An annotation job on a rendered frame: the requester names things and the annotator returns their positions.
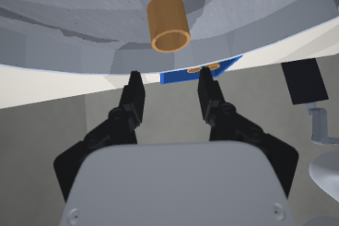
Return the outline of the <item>blue open-top crate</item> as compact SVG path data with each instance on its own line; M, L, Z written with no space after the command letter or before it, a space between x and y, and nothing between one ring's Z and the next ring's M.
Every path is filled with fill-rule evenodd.
M243 55L242 55L243 56ZM226 71L230 66L232 66L235 62L237 62L242 56L236 57L235 59L230 59L227 61L219 62L220 67L214 70L211 70L213 77L218 77L224 71ZM176 82L183 82L189 80L196 80L199 79L200 71L189 73L187 69L160 73L160 84L169 84L169 83L176 83Z

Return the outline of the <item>bronze bushing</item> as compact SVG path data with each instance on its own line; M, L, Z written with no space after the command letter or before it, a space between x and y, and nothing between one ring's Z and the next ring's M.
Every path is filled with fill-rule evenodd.
M182 0L151 0L146 12L151 44L156 51L175 52L190 42Z
M197 71L200 71L201 68L202 68L201 66L196 67L196 68L189 68L187 69L187 72L189 73L197 72Z
M210 64L210 65L205 65L205 67L206 67L206 66L209 66L209 67L210 67L210 70L214 70L214 69L217 69L217 68L220 67L219 62Z

